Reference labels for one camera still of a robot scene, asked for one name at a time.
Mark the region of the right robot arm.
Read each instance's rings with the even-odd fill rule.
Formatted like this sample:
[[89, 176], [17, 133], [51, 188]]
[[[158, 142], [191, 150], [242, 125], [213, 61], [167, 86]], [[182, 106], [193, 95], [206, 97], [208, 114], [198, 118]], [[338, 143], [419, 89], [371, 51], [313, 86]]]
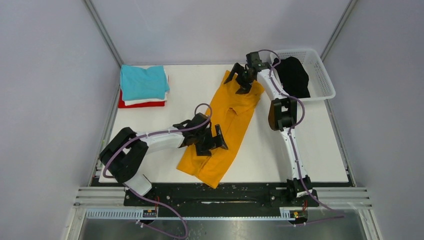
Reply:
[[291, 173], [286, 180], [287, 201], [293, 206], [299, 206], [307, 196], [315, 200], [312, 183], [301, 160], [296, 139], [299, 100], [283, 90], [274, 75], [274, 70], [264, 63], [254, 66], [235, 63], [224, 83], [227, 84], [232, 80], [239, 85], [236, 91], [238, 95], [250, 93], [253, 90], [253, 83], [257, 81], [271, 100], [268, 124], [273, 131], [279, 133], [283, 143], [283, 158], [290, 164]]

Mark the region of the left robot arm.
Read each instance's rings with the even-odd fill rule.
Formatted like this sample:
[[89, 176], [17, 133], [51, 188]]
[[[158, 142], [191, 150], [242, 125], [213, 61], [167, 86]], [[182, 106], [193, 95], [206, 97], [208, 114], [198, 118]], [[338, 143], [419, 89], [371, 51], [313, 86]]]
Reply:
[[144, 206], [152, 204], [152, 183], [141, 172], [147, 154], [166, 149], [194, 147], [198, 156], [211, 156], [212, 150], [228, 150], [219, 124], [212, 126], [210, 117], [197, 113], [192, 119], [154, 132], [136, 132], [122, 128], [101, 151], [99, 159], [109, 177], [132, 190]]

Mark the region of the orange t-shirt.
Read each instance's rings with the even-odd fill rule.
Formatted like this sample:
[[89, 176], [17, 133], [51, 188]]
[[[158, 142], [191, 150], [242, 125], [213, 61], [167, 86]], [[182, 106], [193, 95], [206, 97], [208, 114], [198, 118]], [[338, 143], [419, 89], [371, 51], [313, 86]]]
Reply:
[[212, 110], [206, 111], [207, 115], [212, 113], [211, 123], [220, 125], [228, 149], [218, 147], [211, 151], [211, 156], [198, 156], [195, 147], [191, 145], [186, 148], [176, 167], [214, 189], [235, 160], [264, 92], [262, 85], [255, 81], [249, 93], [236, 94], [240, 86], [235, 77], [225, 83], [229, 75], [230, 71], [227, 70], [210, 102]]

